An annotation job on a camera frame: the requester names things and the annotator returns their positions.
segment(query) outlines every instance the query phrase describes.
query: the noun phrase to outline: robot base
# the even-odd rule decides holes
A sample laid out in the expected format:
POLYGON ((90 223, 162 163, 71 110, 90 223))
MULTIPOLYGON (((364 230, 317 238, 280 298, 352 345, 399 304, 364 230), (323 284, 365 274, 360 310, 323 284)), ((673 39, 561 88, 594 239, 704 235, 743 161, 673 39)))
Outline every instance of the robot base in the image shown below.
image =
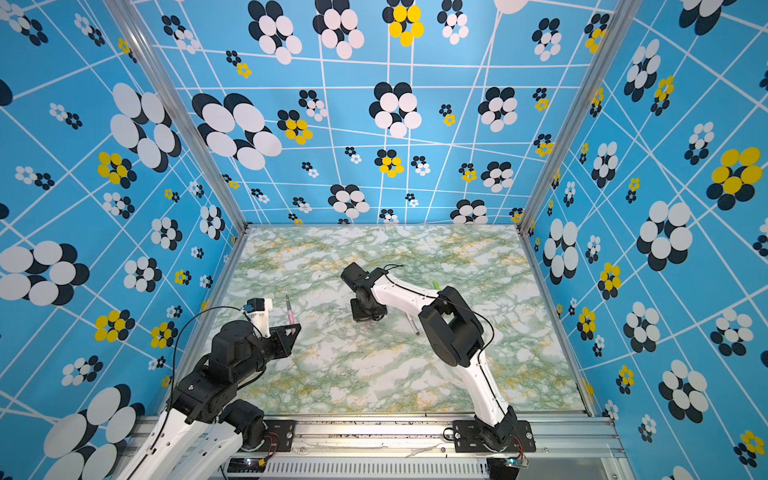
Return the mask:
MULTIPOLYGON (((453 422, 453 432, 457 435, 454 446, 457 453, 497 452, 486 446, 480 438, 480 427, 474 420, 456 420, 453 422)), ((525 420, 518 420, 512 435, 516 436, 523 446, 523 452, 535 452, 536 441, 531 433, 531 424, 525 420)), ((515 439, 512 439, 505 449, 498 450, 509 454, 518 454, 520 447, 515 439)))

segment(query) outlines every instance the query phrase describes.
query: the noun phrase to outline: pink pen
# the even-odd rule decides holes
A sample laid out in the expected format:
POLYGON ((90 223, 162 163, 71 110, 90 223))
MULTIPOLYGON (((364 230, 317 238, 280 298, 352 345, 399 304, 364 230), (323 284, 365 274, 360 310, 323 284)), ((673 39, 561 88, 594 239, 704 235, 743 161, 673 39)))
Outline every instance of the pink pen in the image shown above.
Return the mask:
POLYGON ((291 325, 293 325, 296 322, 293 321, 293 310, 290 309, 290 299, 288 298, 287 295, 286 295, 286 305, 288 306, 288 321, 290 322, 291 325))

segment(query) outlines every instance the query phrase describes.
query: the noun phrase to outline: blue wall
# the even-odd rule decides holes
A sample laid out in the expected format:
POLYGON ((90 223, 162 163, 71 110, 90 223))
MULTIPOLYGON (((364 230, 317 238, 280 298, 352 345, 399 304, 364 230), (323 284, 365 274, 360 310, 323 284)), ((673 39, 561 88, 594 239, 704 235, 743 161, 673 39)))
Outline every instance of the blue wall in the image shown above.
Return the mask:
POLYGON ((617 0, 443 3, 158 0, 135 8, 196 125, 217 119, 202 112, 212 101, 205 95, 223 104, 243 95, 275 136, 270 143, 280 142, 280 151, 264 139, 249 146, 256 132, 231 114, 221 131, 203 127, 249 221, 508 224, 551 151, 538 138, 557 140, 617 0), (405 34, 389 15, 406 16, 405 34), (375 119, 390 88, 392 126, 386 114, 375 119), (495 123, 492 112, 482 119, 489 108, 495 123), (233 140, 246 149, 238 158, 233 140), (362 193, 350 201, 353 191, 362 193), (458 202, 474 208, 459 215, 458 202))
POLYGON ((768 475, 768 5, 724 3, 643 2, 530 236, 638 478, 768 475))
POLYGON ((100 478, 235 233, 208 236, 220 203, 101 2, 19 4, 0 2, 0 478, 100 478))

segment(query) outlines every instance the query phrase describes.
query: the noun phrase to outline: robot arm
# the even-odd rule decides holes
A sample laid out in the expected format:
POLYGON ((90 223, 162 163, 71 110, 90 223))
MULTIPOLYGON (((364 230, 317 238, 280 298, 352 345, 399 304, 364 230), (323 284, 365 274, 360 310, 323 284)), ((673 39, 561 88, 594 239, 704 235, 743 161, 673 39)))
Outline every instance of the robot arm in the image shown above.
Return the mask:
POLYGON ((341 277, 355 293, 350 303, 356 322, 381 320, 387 306, 419 317, 432 350, 464 381, 485 444, 495 451, 508 445, 517 416, 498 390, 485 357, 482 325, 461 294, 450 286, 421 288, 383 268, 366 272, 357 263, 348 265, 341 277))
POLYGON ((224 324, 213 338, 210 354, 175 386, 168 400, 170 408, 161 413, 117 480, 165 480, 169 475, 209 478, 244 443, 256 446, 261 442, 263 412, 243 400, 232 400, 242 381, 263 372, 271 360, 290 356, 301 331, 298 323, 269 328, 265 317, 270 307, 271 301, 251 299, 246 305, 250 321, 224 324), (256 328, 266 333, 257 336, 256 328), (187 449, 211 425, 203 445, 180 465, 179 472, 174 471, 187 449))

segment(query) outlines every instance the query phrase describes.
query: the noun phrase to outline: green marble surface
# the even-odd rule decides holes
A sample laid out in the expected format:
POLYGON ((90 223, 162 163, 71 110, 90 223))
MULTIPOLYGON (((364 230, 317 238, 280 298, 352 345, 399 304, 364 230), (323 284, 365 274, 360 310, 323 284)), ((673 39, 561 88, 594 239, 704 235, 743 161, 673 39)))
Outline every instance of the green marble surface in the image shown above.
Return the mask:
MULTIPOLYGON (((488 361, 516 409, 584 408, 512 226, 251 229, 223 305, 272 298, 270 325, 282 325, 288 294, 303 329, 292 356, 270 362, 240 398, 267 414, 473 410, 452 367, 404 313, 390 309, 380 322, 352 320, 353 295, 339 278, 351 262, 366 270, 401 263, 392 273, 402 280, 455 287, 494 323, 488 361)), ((210 337, 236 315, 222 311, 210 337)), ((483 326, 487 341, 490 329, 483 326)))

